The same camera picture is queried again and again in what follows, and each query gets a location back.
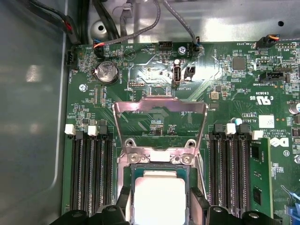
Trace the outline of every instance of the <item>ram slot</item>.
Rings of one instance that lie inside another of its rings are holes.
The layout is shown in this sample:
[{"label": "ram slot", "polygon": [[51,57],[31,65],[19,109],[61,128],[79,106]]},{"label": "ram slot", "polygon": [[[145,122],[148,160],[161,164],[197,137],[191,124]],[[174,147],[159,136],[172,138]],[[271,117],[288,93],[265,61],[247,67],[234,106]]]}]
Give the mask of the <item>ram slot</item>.
[{"label": "ram slot", "polygon": [[239,215],[239,188],[238,188],[238,181],[239,181],[239,167],[238,167],[238,141],[236,138],[231,140],[231,162],[232,162],[232,182],[231,182],[231,192],[232,192],[232,214],[234,216]]},{"label": "ram slot", "polygon": [[250,141],[245,138],[239,140],[240,151],[242,152],[242,212],[250,210],[250,191],[249,191],[249,161],[250,161]]},{"label": "ram slot", "polygon": [[113,145],[110,139],[107,139],[103,145],[103,205],[109,205],[112,204]]},{"label": "ram slot", "polygon": [[84,154],[85,154],[85,163],[84,163],[84,177],[83,177],[83,183],[84,188],[83,196],[82,196],[82,210],[86,211],[88,214],[90,213],[90,168],[91,168],[91,142],[90,140],[84,140]]},{"label": "ram slot", "polygon": [[102,147],[101,140],[92,141],[92,154],[93,154],[93,167],[92,167],[92,183],[91,183],[91,214],[94,215],[101,204],[101,160],[102,160]]},{"label": "ram slot", "polygon": [[79,205],[79,177],[80,177],[80,140],[72,143],[72,165],[71,165],[71,203],[70,209],[77,210]]},{"label": "ram slot", "polygon": [[218,140],[211,135],[209,152],[210,204],[218,205]]},{"label": "ram slot", "polygon": [[81,140],[80,143],[80,177],[79,177],[79,193],[78,193],[78,207],[80,210],[85,210],[86,202],[85,195],[87,187],[87,178],[86,178],[86,170],[87,170],[87,140]]},{"label": "ram slot", "polygon": [[238,209],[239,209],[239,218],[243,214],[243,201],[244,201],[244,148],[241,140],[238,140]]},{"label": "ram slot", "polygon": [[219,150],[220,150],[220,199],[219,205],[225,206],[225,202],[227,199],[226,192],[226,149],[224,140],[219,142]]},{"label": "ram slot", "polygon": [[231,209],[231,148],[230,139],[224,137],[220,149],[222,206]]}]

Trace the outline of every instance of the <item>black connector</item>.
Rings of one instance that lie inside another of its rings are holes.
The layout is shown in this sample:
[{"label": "black connector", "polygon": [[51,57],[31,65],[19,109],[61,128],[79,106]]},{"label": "black connector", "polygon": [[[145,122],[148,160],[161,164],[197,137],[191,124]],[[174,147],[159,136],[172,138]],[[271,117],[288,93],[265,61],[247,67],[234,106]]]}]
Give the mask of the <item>black connector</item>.
[{"label": "black connector", "polygon": [[279,37],[279,34],[268,34],[267,36],[262,37],[261,39],[259,39],[259,41],[256,42],[256,48],[271,48],[278,42]]},{"label": "black connector", "polygon": [[259,82],[272,82],[272,81],[286,81],[285,72],[280,71],[272,71],[272,72],[264,72],[259,75]]},{"label": "black connector", "polygon": [[99,46],[97,48],[94,48],[94,54],[99,59],[105,59],[105,52],[104,52],[104,46]]},{"label": "black connector", "polygon": [[75,50],[69,50],[67,52],[67,62],[66,65],[70,69],[77,70],[78,69],[78,55]]},{"label": "black connector", "polygon": [[187,67],[187,69],[184,73],[184,79],[187,79],[187,78],[192,79],[192,77],[195,75],[195,72],[196,72],[195,66]]},{"label": "black connector", "polygon": [[160,41],[159,43],[160,51],[172,51],[173,50],[173,42],[172,41]]}]

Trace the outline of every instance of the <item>black cable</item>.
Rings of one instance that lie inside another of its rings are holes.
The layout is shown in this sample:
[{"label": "black cable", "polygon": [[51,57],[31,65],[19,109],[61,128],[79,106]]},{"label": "black cable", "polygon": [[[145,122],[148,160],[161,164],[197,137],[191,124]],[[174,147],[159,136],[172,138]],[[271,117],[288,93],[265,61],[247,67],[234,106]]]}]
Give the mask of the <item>black cable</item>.
[{"label": "black cable", "polygon": [[42,19],[48,21],[49,23],[53,24],[54,26],[62,29],[64,32],[67,31],[66,25],[64,22],[57,17],[53,16],[52,14],[41,10],[38,6],[33,4],[30,0],[17,0],[21,3],[24,7],[26,7],[29,11],[34,13],[35,15],[41,17]]},{"label": "black cable", "polygon": [[105,26],[109,40],[115,40],[120,38],[116,24],[112,17],[109,15],[103,4],[99,0],[93,0],[94,7],[100,16],[100,19]]},{"label": "black cable", "polygon": [[88,34],[88,17],[89,17],[90,0],[79,0],[78,12],[78,32],[83,45],[89,43]]},{"label": "black cable", "polygon": [[[34,13],[35,15],[41,17],[42,19],[48,21],[49,23],[55,25],[56,27],[64,31],[68,35],[72,44],[78,45],[81,43],[79,40],[75,23],[70,16],[64,15],[62,12],[54,8],[51,8],[49,6],[46,6],[37,0],[17,0],[17,1],[20,4],[22,4],[25,8],[27,8],[30,12]],[[61,19],[48,13],[46,10],[58,15]]]}]

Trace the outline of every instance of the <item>screw hole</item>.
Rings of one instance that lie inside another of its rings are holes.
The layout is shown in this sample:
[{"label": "screw hole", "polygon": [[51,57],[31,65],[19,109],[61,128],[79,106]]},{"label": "screw hole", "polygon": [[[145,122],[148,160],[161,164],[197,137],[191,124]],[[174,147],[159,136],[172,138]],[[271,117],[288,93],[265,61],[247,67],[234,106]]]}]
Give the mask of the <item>screw hole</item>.
[{"label": "screw hole", "polygon": [[128,145],[128,146],[132,146],[132,145],[133,145],[132,141],[128,141],[128,142],[127,142],[127,145]]},{"label": "screw hole", "polygon": [[278,26],[279,26],[279,27],[283,27],[284,24],[285,24],[285,23],[284,23],[283,21],[278,21]]},{"label": "screw hole", "polygon": [[104,26],[102,26],[102,25],[98,26],[98,30],[99,31],[103,31],[104,30]]}]

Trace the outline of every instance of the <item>sticker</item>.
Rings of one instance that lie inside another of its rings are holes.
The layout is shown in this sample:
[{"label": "sticker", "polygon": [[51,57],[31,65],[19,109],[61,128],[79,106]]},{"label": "sticker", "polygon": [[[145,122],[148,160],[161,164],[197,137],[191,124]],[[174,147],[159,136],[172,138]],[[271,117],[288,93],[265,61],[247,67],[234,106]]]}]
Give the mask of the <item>sticker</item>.
[{"label": "sticker", "polygon": [[283,151],[283,155],[287,157],[287,156],[290,155],[290,152],[289,152],[288,150],[284,150],[284,151]]},{"label": "sticker", "polygon": [[258,116],[259,128],[275,128],[273,115],[260,115]]}]

